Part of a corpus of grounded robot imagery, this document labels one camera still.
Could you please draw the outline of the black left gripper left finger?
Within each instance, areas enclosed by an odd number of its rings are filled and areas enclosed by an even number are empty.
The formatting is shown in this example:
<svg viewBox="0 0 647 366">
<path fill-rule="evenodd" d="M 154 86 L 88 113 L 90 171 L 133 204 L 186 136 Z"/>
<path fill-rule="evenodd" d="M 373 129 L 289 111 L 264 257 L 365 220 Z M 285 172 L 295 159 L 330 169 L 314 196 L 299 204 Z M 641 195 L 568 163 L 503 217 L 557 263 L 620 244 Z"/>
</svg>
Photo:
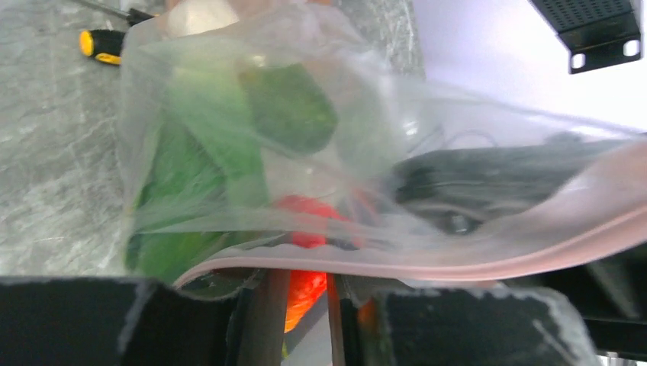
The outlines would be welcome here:
<svg viewBox="0 0 647 366">
<path fill-rule="evenodd" d="M 152 278 L 4 276 L 3 365 L 277 365 L 289 275 L 227 272 L 211 295 Z"/>
</svg>

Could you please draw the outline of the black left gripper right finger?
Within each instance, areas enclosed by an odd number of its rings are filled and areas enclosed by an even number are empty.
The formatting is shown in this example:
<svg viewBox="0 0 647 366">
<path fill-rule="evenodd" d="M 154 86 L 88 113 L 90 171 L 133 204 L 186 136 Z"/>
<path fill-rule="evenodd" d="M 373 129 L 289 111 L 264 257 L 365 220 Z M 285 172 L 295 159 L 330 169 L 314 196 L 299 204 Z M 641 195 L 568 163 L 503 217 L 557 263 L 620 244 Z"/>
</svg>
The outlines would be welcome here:
<svg viewBox="0 0 647 366">
<path fill-rule="evenodd" d="M 332 274 L 335 365 L 598 365 L 579 312 L 545 287 L 413 288 Z"/>
</svg>

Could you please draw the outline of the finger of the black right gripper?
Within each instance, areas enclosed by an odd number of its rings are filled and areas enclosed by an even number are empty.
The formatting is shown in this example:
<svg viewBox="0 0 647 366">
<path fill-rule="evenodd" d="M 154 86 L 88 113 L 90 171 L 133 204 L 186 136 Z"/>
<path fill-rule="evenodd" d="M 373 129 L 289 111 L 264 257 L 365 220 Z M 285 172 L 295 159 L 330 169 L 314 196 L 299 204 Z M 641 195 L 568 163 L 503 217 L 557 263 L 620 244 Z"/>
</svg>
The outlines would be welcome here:
<svg viewBox="0 0 647 366">
<path fill-rule="evenodd" d="M 430 238 L 646 235 L 646 141 L 552 136 L 398 163 L 391 223 Z"/>
</svg>

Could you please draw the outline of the clear pink zip top bag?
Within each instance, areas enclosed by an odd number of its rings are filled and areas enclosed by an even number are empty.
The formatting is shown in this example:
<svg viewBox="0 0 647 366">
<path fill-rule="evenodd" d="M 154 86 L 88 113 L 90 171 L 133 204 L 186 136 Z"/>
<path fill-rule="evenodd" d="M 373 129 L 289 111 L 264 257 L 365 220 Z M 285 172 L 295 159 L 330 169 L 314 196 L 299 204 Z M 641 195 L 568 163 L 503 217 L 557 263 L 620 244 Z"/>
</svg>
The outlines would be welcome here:
<svg viewBox="0 0 647 366">
<path fill-rule="evenodd" d="M 395 72 L 335 8 L 293 4 L 217 25 L 196 1 L 128 32 L 121 64 L 117 152 L 124 181 L 124 244 L 129 228 L 127 164 L 121 145 L 130 89 L 124 68 L 142 46 L 196 40 L 240 47 L 238 72 L 300 63 L 339 117 L 328 145 L 301 155 L 252 134 L 259 144 L 269 202 L 242 208 L 243 228 L 258 239 L 223 249 L 172 283 L 220 268 L 293 268 L 339 274 L 437 281 L 487 281 L 568 268 L 606 258 L 646 240 L 593 238 L 430 238 L 392 226 L 394 167 L 445 149 L 539 145 L 552 136 L 634 139 L 637 133 L 548 114 Z"/>
</svg>

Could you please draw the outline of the white green toy bok choy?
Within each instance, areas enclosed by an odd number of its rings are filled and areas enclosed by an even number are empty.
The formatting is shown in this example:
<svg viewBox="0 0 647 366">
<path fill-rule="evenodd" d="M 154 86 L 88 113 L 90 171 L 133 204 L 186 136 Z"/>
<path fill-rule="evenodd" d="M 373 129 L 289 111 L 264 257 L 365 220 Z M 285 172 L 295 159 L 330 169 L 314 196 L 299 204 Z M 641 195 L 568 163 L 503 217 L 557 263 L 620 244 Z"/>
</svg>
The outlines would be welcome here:
<svg viewBox="0 0 647 366">
<path fill-rule="evenodd" d="M 127 164 L 127 270 L 172 283 L 209 256 L 258 239 L 242 208 L 269 202 L 236 44 L 136 48 L 121 145 Z"/>
</svg>

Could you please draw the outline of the green toy cucumber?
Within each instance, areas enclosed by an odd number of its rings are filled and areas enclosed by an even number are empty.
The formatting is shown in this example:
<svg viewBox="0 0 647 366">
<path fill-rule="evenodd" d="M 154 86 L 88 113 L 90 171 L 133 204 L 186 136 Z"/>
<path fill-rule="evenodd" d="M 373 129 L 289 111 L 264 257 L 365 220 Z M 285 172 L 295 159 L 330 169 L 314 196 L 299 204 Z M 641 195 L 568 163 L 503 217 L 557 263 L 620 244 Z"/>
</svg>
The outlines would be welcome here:
<svg viewBox="0 0 647 366">
<path fill-rule="evenodd" d="M 303 65 L 249 67 L 237 76 L 258 134 L 301 155 L 328 145 L 339 117 Z"/>
</svg>

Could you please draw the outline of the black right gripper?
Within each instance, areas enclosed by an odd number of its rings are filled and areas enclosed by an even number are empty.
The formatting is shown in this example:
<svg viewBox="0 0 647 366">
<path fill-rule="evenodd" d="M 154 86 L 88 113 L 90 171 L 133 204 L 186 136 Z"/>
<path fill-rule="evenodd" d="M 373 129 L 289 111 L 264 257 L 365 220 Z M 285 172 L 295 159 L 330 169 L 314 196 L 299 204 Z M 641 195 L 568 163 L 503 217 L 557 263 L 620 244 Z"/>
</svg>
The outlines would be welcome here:
<svg viewBox="0 0 647 366">
<path fill-rule="evenodd" d="M 646 248 L 536 276 L 563 293 L 584 319 L 602 355 L 646 360 Z"/>
</svg>

